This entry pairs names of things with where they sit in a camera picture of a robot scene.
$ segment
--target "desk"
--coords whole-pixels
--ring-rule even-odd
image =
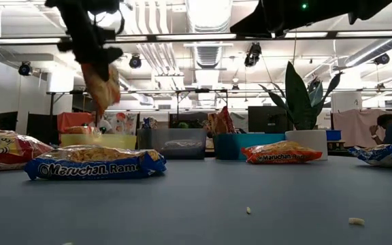
[[[164,176],[29,181],[0,173],[0,244],[392,244],[392,169],[169,161]],[[246,207],[252,210],[246,214]],[[348,224],[364,218],[365,226]]]

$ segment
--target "snake plant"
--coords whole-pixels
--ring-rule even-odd
[[[261,84],[259,86],[269,93],[270,98],[277,106],[285,109],[288,119],[297,130],[310,130],[316,125],[317,116],[323,109],[326,97],[339,85],[341,74],[340,72],[332,78],[323,96],[322,82],[315,89],[307,90],[304,81],[289,62],[285,72],[285,93],[277,84],[272,83],[285,98],[286,103],[276,93],[271,92]]]

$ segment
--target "food crumb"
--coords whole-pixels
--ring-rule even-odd
[[[362,218],[349,218],[348,219],[348,223],[351,225],[365,225],[365,220],[363,220]]]

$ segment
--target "white pot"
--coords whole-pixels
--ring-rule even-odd
[[[327,160],[327,140],[325,130],[294,130],[285,132],[285,139],[299,143],[303,147],[322,152],[319,160]]]

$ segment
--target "blue container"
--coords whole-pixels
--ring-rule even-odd
[[[273,144],[285,140],[283,133],[224,133],[214,137],[214,151],[220,160],[246,160],[243,147]]]
[[[326,130],[327,141],[341,140],[341,130]]]

